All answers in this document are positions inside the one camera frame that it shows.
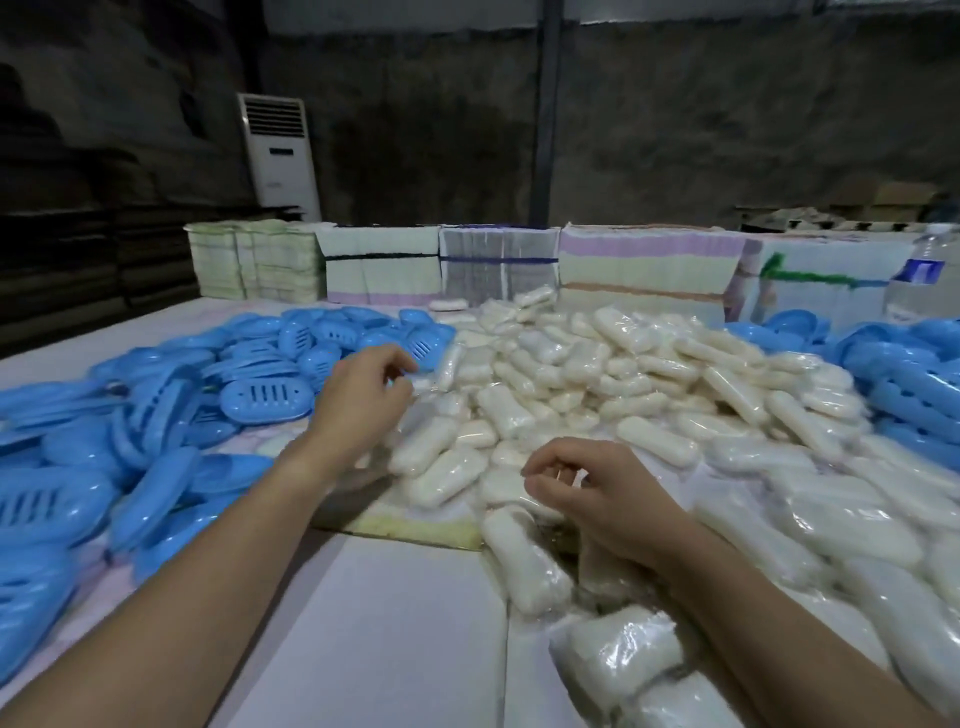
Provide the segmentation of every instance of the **plastic bottle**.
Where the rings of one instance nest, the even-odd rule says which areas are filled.
[[[941,281],[954,244],[953,225],[930,223],[913,244],[913,252],[887,287],[884,307],[887,320],[895,324],[915,324],[938,315],[948,298],[946,281]]]

